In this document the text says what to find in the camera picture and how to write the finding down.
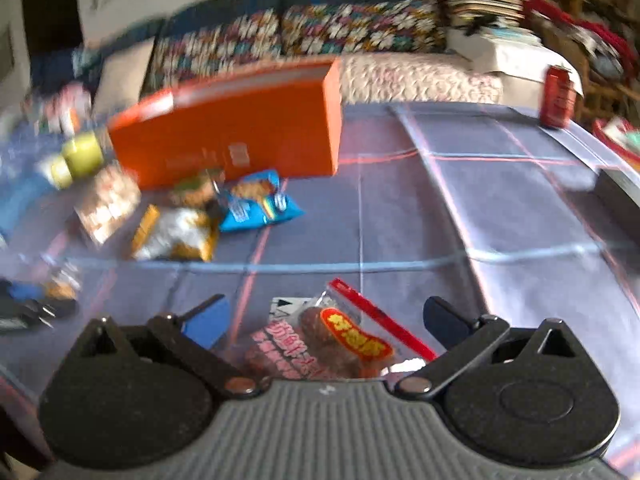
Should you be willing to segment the floral cushion left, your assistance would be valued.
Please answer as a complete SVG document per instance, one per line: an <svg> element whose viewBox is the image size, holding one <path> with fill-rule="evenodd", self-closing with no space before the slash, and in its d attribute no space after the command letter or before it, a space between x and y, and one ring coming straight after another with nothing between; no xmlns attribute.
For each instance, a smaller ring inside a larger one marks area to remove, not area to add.
<svg viewBox="0 0 640 480"><path fill-rule="evenodd" d="M279 25L277 11L266 9L241 15L228 24L160 39L150 58L143 92L153 93L183 81L228 73L241 65L274 60L282 51Z"/></svg>

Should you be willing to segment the white box on sofa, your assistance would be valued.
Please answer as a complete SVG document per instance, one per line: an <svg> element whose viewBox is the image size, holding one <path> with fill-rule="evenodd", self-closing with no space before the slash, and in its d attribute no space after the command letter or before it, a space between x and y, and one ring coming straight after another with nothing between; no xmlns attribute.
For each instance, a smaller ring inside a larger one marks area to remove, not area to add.
<svg viewBox="0 0 640 480"><path fill-rule="evenodd" d="M482 34L466 36L463 30L449 29L447 46L469 60L479 73L502 73L541 84L549 66L562 66L570 73L576 92L584 95L582 78L576 68L558 52L541 44L526 44L520 40Z"/></svg>

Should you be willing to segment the orange cardboard box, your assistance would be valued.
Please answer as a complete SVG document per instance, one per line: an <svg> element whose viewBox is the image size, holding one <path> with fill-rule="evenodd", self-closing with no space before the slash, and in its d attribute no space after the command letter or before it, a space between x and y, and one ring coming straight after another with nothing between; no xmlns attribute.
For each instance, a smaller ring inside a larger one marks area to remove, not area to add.
<svg viewBox="0 0 640 480"><path fill-rule="evenodd" d="M115 156L144 190L206 169L233 180L337 172L343 128L338 58L243 66L154 93L107 125Z"/></svg>

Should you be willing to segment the green mug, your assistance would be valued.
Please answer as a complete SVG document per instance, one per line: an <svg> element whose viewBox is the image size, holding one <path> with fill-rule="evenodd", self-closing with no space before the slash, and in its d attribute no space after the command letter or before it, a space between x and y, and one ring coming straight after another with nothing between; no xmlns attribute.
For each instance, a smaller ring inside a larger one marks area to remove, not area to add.
<svg viewBox="0 0 640 480"><path fill-rule="evenodd" d="M94 131L73 136L49 162L52 184L68 188L76 180L95 174L105 162L103 143Z"/></svg>

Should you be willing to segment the floral cushion right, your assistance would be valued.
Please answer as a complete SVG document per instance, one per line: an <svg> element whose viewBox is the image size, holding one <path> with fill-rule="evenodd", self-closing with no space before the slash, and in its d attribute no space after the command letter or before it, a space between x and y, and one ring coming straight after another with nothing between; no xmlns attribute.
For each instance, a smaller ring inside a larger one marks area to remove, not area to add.
<svg viewBox="0 0 640 480"><path fill-rule="evenodd" d="M287 56L445 50L437 0L290 6L281 18Z"/></svg>

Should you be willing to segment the clear bag white puffs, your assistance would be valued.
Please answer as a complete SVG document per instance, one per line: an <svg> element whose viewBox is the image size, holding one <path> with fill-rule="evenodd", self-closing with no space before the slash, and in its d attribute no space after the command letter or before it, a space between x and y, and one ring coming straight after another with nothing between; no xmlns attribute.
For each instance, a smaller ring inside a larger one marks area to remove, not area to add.
<svg viewBox="0 0 640 480"><path fill-rule="evenodd" d="M136 178L111 162L93 177L75 212L86 237L102 246L132 216L140 200Z"/></svg>

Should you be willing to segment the floral cushion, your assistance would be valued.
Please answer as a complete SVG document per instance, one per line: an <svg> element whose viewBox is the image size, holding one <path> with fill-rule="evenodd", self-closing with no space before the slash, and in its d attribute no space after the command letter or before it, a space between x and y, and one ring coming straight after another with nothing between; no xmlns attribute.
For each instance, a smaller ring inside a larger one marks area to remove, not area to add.
<svg viewBox="0 0 640 480"><path fill-rule="evenodd" d="M437 0L290 6L281 18L287 56L445 50Z"/></svg>
<svg viewBox="0 0 640 480"><path fill-rule="evenodd" d="M183 81L228 73L241 65L274 60L282 51L279 25L277 11L266 9L241 15L228 24L160 39L150 58L143 92L153 93Z"/></svg>

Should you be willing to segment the red brown jujube bag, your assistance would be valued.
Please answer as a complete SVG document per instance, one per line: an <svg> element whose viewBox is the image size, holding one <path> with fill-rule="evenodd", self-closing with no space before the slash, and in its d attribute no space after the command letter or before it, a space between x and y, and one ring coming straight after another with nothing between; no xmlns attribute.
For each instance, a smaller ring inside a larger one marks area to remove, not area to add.
<svg viewBox="0 0 640 480"><path fill-rule="evenodd" d="M393 382L437 353L371 300L336 278L318 296L272 300L269 322L236 346L257 377Z"/></svg>

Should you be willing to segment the silver yellow snack packet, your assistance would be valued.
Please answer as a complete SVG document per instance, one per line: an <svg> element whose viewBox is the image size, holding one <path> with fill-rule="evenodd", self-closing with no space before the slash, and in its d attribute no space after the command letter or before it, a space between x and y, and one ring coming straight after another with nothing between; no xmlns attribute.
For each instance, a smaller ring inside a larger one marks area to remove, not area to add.
<svg viewBox="0 0 640 480"><path fill-rule="evenodd" d="M136 261L213 259L218 230L204 210L189 207L146 208L131 242Z"/></svg>

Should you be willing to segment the blue cookie snack packet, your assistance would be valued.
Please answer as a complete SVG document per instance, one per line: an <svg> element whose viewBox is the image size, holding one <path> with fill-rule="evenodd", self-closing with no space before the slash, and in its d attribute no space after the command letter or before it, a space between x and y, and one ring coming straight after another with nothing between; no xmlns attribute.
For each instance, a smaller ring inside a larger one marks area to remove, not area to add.
<svg viewBox="0 0 640 480"><path fill-rule="evenodd" d="M223 233L261 229L304 214L285 193L276 170L259 171L226 184L219 201L224 211L219 222Z"/></svg>

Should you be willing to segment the black box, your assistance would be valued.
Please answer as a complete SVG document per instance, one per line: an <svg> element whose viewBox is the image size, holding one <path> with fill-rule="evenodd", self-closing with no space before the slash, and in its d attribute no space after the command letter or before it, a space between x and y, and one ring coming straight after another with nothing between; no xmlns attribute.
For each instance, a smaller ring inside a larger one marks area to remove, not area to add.
<svg viewBox="0 0 640 480"><path fill-rule="evenodd" d="M601 169L593 193L629 235L639 234L639 185L622 170Z"/></svg>

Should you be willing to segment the beige pillow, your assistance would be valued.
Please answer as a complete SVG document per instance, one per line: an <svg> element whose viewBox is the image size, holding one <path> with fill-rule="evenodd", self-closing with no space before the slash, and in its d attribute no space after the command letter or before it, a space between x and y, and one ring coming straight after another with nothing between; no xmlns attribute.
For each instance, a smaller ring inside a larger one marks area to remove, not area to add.
<svg viewBox="0 0 640 480"><path fill-rule="evenodd" d="M100 118L126 110L139 101L155 39L150 38L111 55L104 63L92 114Z"/></svg>

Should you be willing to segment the clear pack brown cookies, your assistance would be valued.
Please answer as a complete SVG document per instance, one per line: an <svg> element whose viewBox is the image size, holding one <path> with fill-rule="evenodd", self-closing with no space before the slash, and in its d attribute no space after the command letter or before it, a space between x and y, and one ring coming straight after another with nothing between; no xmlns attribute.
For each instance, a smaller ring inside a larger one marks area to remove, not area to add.
<svg viewBox="0 0 640 480"><path fill-rule="evenodd" d="M175 206L206 208L219 198L226 175L221 168L205 169L195 177L179 182L169 193Z"/></svg>

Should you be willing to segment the red soda can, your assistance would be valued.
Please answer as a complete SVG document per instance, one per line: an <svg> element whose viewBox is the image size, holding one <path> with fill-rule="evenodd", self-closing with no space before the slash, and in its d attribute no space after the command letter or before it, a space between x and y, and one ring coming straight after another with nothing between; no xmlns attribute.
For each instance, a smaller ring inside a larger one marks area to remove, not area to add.
<svg viewBox="0 0 640 480"><path fill-rule="evenodd" d="M550 65L544 73L540 124L548 128L566 128L574 115L576 94L570 71L563 66Z"/></svg>

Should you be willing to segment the round biscuit clear pack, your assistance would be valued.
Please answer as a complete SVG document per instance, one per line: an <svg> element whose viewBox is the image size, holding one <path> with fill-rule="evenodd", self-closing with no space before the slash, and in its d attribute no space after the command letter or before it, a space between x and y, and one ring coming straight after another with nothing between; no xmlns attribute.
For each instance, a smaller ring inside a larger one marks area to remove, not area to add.
<svg viewBox="0 0 640 480"><path fill-rule="evenodd" d="M76 300L81 290L81 273L73 263L53 269L43 285L44 296L53 299Z"/></svg>

